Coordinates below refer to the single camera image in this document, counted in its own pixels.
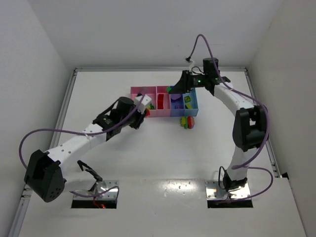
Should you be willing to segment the purple arch lego brick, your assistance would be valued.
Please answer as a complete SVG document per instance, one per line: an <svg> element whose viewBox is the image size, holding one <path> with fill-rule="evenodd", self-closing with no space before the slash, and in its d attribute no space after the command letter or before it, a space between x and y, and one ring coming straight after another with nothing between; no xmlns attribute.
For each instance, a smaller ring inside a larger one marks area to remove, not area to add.
<svg viewBox="0 0 316 237"><path fill-rule="evenodd" d="M181 99L181 94L170 94L170 100L171 102L176 102Z"/></svg>

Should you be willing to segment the small lime square brick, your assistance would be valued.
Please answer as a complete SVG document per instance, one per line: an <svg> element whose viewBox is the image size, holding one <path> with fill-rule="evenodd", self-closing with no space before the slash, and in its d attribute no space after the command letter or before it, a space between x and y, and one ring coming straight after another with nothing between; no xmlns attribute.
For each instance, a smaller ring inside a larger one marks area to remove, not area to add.
<svg viewBox="0 0 316 237"><path fill-rule="evenodd" d="M185 103L190 103L191 102L191 97L190 96L185 96L184 97Z"/></svg>

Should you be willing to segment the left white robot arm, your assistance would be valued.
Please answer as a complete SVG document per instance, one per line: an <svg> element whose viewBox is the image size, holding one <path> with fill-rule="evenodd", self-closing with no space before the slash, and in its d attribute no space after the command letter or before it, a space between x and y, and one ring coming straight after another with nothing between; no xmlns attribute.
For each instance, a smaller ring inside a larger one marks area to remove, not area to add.
<svg viewBox="0 0 316 237"><path fill-rule="evenodd" d="M118 186L106 187L103 178L81 157L118 135L124 127L138 129L147 116L151 98L138 94L120 97L100 113L82 132L67 131L71 139L45 152L31 154L24 182L44 201L52 202L63 192L82 198L101 198Z"/></svg>

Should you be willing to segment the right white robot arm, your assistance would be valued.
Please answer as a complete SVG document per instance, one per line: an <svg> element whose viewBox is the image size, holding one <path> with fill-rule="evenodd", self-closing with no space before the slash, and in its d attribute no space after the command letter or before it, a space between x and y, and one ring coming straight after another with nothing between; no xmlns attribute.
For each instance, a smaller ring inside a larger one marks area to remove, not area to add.
<svg viewBox="0 0 316 237"><path fill-rule="evenodd" d="M221 77L217 58L203 60L203 73L183 70L179 81L168 89L169 94L185 94L204 87L219 99L234 115L232 137L235 150L232 161L224 171L223 188L226 191L243 187L251 162L259 155L267 138L266 109L248 95L238 92L227 77Z"/></svg>

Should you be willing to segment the light blue bin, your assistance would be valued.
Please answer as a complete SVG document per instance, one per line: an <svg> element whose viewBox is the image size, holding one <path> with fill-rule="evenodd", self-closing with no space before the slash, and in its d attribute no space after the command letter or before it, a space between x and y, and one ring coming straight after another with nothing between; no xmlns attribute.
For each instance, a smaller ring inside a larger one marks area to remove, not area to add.
<svg viewBox="0 0 316 237"><path fill-rule="evenodd" d="M198 115L198 100L196 90L183 94L184 116L196 117Z"/></svg>

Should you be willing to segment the purple-blue bin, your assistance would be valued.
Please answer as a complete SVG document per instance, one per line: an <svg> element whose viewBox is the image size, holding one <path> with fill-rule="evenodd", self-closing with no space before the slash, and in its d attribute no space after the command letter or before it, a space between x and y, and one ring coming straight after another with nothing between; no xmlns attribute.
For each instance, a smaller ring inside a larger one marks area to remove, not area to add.
<svg viewBox="0 0 316 237"><path fill-rule="evenodd" d="M170 94L170 110L171 117L182 117L184 116L184 102L182 94Z"/></svg>

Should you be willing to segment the small pink bin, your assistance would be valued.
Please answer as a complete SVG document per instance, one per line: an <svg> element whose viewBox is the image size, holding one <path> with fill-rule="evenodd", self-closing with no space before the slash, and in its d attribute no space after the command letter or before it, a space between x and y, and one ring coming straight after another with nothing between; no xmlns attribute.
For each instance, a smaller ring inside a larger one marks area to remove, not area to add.
<svg viewBox="0 0 316 237"><path fill-rule="evenodd" d="M167 86L157 87L157 117L170 117L170 96Z"/></svg>

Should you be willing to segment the large pink bin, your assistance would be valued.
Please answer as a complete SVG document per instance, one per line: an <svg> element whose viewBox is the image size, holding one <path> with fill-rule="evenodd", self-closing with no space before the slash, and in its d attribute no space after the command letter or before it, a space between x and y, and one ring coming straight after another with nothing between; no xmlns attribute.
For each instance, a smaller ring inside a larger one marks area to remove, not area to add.
<svg viewBox="0 0 316 237"><path fill-rule="evenodd" d="M136 96L146 94L151 97L151 104L154 105L155 109L150 110L149 118L157 117L157 88L155 86L132 86L130 88L130 98L133 100Z"/></svg>

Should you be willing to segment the red lime purple lego cluster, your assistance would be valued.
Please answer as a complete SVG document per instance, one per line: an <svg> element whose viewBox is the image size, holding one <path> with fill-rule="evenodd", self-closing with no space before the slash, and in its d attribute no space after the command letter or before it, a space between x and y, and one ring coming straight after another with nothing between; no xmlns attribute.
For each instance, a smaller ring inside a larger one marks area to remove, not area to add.
<svg viewBox="0 0 316 237"><path fill-rule="evenodd" d="M195 125L194 117L187 116L187 117L180 117L180 126L185 129L192 129Z"/></svg>

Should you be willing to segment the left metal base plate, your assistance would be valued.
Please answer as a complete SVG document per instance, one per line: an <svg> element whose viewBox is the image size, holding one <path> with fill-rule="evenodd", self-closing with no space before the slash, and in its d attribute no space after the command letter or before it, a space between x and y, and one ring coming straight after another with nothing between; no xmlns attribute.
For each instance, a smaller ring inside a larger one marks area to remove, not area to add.
<svg viewBox="0 0 316 237"><path fill-rule="evenodd" d="M116 209L119 196L119 180L103 180L96 183L90 191L76 191L73 195L72 209Z"/></svg>

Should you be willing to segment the metal base plate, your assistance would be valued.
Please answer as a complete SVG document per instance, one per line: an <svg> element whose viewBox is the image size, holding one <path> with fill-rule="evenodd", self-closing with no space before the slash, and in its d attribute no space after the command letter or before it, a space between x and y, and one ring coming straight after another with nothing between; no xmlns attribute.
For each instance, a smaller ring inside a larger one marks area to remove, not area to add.
<svg viewBox="0 0 316 237"><path fill-rule="evenodd" d="M226 191L220 185L222 182L206 180L206 200L208 208L252 208L250 188L248 182L245 186Z"/></svg>
<svg viewBox="0 0 316 237"><path fill-rule="evenodd" d="M72 209L116 209L119 196L119 180L103 180L96 183L90 191L76 191L73 195Z"/></svg>

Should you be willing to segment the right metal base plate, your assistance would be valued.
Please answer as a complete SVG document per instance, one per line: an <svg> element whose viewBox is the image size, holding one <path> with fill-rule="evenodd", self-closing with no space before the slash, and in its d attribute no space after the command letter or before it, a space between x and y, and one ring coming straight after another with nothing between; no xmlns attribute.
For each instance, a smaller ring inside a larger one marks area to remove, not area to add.
<svg viewBox="0 0 316 237"><path fill-rule="evenodd" d="M206 180L206 200L208 208L252 208L250 188L248 182L245 186L226 191L220 185L222 182Z"/></svg>

